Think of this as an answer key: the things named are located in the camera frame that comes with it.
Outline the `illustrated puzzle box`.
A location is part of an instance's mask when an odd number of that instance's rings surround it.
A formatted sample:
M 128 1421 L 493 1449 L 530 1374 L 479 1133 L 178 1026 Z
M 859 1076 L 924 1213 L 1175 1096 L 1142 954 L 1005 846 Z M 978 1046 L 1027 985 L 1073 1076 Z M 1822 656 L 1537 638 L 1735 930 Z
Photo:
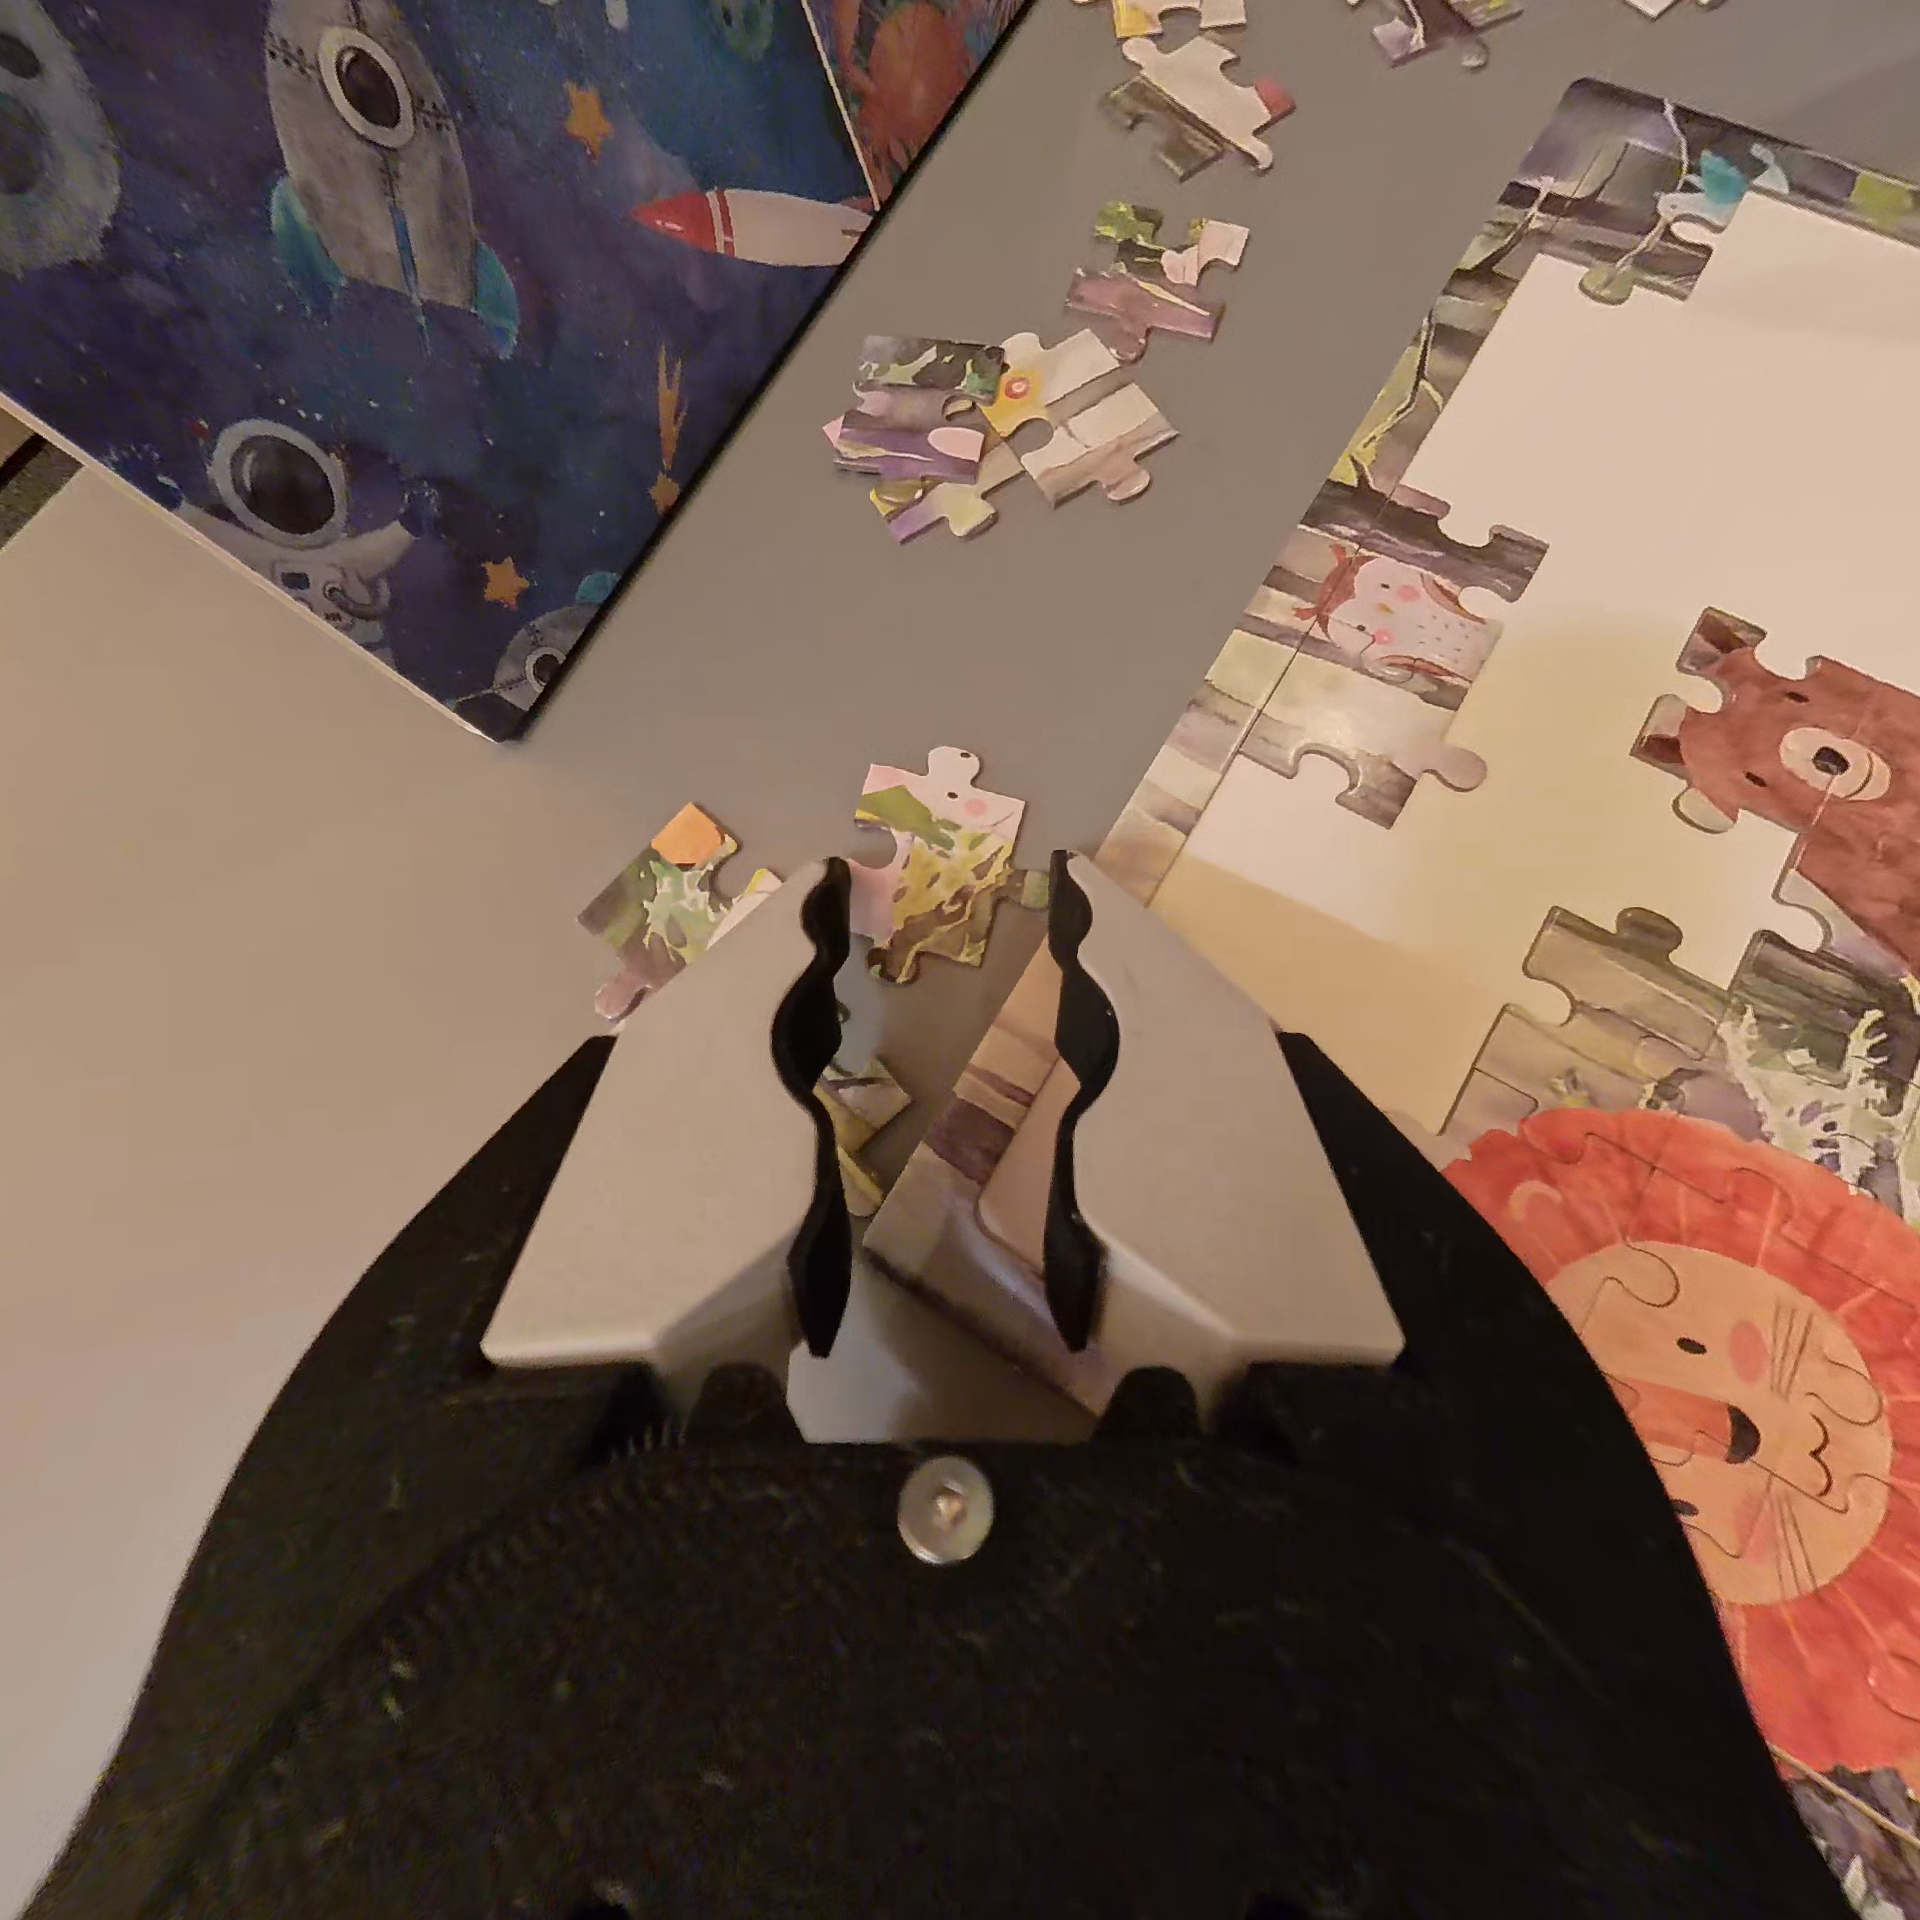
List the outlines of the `illustrated puzzle box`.
M 8 0 L 0 404 L 527 741 L 1016 0 Z

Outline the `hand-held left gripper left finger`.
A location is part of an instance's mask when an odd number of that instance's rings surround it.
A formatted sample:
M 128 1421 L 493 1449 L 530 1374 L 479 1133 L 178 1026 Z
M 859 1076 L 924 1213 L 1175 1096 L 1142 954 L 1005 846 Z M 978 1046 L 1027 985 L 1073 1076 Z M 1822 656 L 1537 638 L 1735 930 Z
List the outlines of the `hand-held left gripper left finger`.
M 839 970 L 853 860 L 817 860 L 637 1000 L 479 1333 L 501 1374 L 643 1361 L 684 1411 L 716 1361 L 791 1393 L 791 1358 L 839 1348 Z

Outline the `jigsaw pieces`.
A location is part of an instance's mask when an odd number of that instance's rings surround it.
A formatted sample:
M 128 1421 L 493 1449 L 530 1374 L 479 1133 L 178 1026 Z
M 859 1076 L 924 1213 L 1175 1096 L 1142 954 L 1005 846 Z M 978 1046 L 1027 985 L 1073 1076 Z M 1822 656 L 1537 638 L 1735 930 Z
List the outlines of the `jigsaw pieces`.
M 1345 771 L 1364 819 L 1398 819 L 1413 780 L 1473 791 L 1484 756 L 1469 756 L 1459 705 L 1503 646 L 1503 607 L 1537 581 L 1543 541 L 1488 533 L 1484 551 L 1436 541 L 1436 500 L 1409 486 L 1413 443 L 1445 410 L 1459 374 L 1488 341 L 1523 266 L 1588 266 L 1588 299 L 1672 289 L 1691 299 L 1713 228 L 1753 201 L 1753 153 L 1727 144 L 1684 101 L 1628 91 L 1561 91 L 1551 125 L 1523 144 L 1488 226 L 1459 260 L 1445 289 L 1424 309 L 1398 351 L 1379 404 L 1330 460 L 1312 511 L 1288 533 L 1256 576 L 1240 623 L 1222 638 L 1199 705 L 1150 767 L 1142 801 L 1102 829 L 1102 863 L 1150 902 L 1199 819 L 1216 771 L 1255 744 L 1292 771 L 1307 756 Z M 859 404 L 823 425 L 831 460 L 871 472 L 871 511 L 893 541 L 918 533 L 982 533 L 1009 460 L 1044 500 L 1061 481 L 1098 481 L 1102 500 L 1142 500 L 1142 454 L 1162 443 L 1162 410 L 1142 389 L 1112 389 L 1154 333 L 1216 333 L 1216 299 L 1199 299 L 1213 266 L 1240 266 L 1240 226 L 1102 201 L 1098 260 L 1073 266 L 1073 333 L 1009 333 L 994 351 L 871 333 L 859 351 Z M 969 460 L 898 460 L 932 454 L 924 434 L 871 425 L 969 425 Z M 1016 801 L 978 791 L 978 756 L 932 744 L 924 771 L 871 767 L 859 791 L 859 819 L 885 829 L 885 863 L 853 863 L 853 930 L 862 933 L 862 970 L 913 985 L 924 956 L 982 956 L 982 930 L 1005 902 L 1044 905 L 1044 877 L 1009 860 Z M 713 877 L 734 860 L 704 808 L 680 808 L 643 860 L 630 860 L 584 930 L 618 954 L 593 993 L 604 1021 L 630 1021 L 658 993 L 713 933 L 727 933 L 784 877 L 753 877 L 734 902 Z

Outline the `jigsaw puzzle board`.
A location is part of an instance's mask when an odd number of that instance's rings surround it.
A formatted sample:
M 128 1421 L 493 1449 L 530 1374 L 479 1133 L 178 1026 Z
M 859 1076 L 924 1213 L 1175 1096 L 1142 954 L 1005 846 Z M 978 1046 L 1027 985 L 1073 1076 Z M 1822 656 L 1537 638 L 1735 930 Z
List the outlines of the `jigsaw puzzle board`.
M 1098 863 L 1503 1222 L 1920 1911 L 1920 188 L 1570 89 Z

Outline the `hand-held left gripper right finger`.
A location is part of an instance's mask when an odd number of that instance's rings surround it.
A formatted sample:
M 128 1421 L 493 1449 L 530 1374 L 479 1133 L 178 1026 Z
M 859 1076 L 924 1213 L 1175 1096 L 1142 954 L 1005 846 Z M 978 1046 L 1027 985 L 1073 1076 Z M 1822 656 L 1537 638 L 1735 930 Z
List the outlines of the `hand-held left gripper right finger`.
M 1183 1374 L 1199 1408 L 1255 1361 L 1398 1361 L 1281 1021 L 1078 846 L 1051 846 L 1044 954 L 1073 1073 L 1044 1161 L 1051 1336 Z

